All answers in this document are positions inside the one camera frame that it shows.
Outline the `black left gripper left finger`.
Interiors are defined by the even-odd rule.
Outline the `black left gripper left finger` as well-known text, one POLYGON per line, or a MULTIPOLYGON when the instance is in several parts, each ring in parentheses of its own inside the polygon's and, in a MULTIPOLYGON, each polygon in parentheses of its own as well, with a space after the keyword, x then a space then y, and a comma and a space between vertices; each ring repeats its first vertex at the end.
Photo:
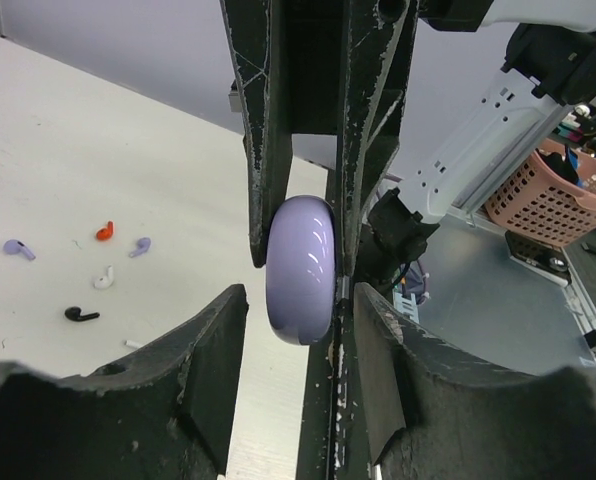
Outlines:
POLYGON ((227 468, 248 303, 202 311, 87 376, 0 362, 0 479, 214 479, 227 468))

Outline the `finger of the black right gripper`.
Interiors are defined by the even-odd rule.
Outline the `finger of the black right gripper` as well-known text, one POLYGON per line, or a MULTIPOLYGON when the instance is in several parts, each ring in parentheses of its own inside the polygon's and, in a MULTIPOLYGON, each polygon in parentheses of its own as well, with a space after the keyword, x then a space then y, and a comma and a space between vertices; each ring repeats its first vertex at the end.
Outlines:
POLYGON ((221 10, 242 107, 253 265, 266 263, 293 158, 284 1, 226 0, 221 10))
POLYGON ((337 273, 356 265, 362 215, 399 146, 417 1, 345 1, 335 167, 337 273))

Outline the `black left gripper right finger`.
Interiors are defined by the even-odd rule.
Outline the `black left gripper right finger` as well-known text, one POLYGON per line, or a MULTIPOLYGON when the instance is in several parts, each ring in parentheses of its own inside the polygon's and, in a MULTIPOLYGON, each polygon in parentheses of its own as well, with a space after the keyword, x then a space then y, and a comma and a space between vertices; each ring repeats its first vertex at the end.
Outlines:
POLYGON ((596 367, 532 376, 354 290, 370 458, 387 479, 596 479, 596 367))

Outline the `white earbud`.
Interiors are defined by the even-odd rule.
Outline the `white earbud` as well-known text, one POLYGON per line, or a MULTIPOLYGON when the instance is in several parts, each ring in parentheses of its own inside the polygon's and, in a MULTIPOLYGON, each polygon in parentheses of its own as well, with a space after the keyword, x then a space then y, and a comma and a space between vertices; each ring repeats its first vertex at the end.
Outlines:
POLYGON ((107 290, 114 284, 114 281, 114 267, 108 265, 105 273, 93 281, 93 287, 97 290, 107 290))
POLYGON ((138 349, 141 347, 141 345, 135 341, 132 340, 125 340, 124 342, 125 346, 129 347, 129 348, 134 348, 134 349, 138 349))

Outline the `purple earbud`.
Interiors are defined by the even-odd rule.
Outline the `purple earbud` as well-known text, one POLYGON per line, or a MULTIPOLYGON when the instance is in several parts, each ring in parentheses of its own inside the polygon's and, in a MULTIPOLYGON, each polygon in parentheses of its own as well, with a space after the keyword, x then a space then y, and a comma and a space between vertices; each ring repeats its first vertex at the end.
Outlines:
POLYGON ((136 258, 149 251, 152 241, 149 237, 142 237, 136 241, 134 249, 129 253, 130 258, 136 258))
POLYGON ((9 239, 5 241, 2 250, 7 255, 22 255, 29 261, 36 259, 32 250, 22 241, 17 239, 9 239))

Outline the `purple earbud charging case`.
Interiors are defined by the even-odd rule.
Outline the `purple earbud charging case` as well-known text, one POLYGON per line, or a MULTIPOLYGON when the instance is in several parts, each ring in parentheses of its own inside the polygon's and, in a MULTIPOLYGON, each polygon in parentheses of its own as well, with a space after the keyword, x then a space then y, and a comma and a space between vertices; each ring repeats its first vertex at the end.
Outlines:
POLYGON ((330 328, 336 283, 335 239, 329 205, 300 195, 276 212, 268 239, 267 315, 283 341, 311 345, 330 328))

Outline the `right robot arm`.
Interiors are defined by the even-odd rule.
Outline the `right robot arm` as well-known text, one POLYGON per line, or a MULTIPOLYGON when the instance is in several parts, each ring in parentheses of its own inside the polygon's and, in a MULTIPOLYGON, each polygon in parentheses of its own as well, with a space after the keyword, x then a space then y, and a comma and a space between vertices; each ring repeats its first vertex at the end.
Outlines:
POLYGON ((596 93, 596 1, 225 1, 221 5, 247 158, 249 245, 266 264, 296 134, 336 139, 337 273, 359 271, 361 218, 400 146, 417 25, 474 32, 513 23, 501 69, 460 130, 417 160, 405 230, 383 256, 416 259, 487 163, 549 116, 596 93))

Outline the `black earbud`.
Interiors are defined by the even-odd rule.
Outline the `black earbud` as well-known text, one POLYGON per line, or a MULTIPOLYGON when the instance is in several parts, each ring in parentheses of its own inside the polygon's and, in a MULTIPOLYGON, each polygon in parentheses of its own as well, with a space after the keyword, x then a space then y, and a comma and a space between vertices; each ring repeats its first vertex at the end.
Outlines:
POLYGON ((100 317, 100 313, 83 313, 80 307, 72 306, 64 310, 64 317, 69 321, 80 323, 98 319, 100 317))

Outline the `orange earbud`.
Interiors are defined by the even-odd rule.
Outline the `orange earbud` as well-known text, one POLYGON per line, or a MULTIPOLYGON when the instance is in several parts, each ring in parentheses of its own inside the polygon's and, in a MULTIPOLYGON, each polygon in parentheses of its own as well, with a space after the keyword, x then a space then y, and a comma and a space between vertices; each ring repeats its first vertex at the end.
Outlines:
POLYGON ((114 222, 113 221, 108 221, 106 223, 106 225, 104 227, 100 228, 95 234, 95 238, 101 242, 108 241, 108 240, 112 239, 113 236, 114 236, 114 222))

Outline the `pink plastic basket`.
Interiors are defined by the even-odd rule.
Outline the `pink plastic basket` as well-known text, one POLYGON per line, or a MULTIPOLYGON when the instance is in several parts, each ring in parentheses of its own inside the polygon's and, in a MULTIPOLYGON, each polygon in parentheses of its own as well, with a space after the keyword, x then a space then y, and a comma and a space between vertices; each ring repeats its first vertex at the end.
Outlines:
POLYGON ((498 226, 555 247, 564 247, 596 229, 596 158, 578 151, 571 183, 554 172, 544 154, 565 155, 565 146, 549 138, 534 150, 485 202, 498 226))

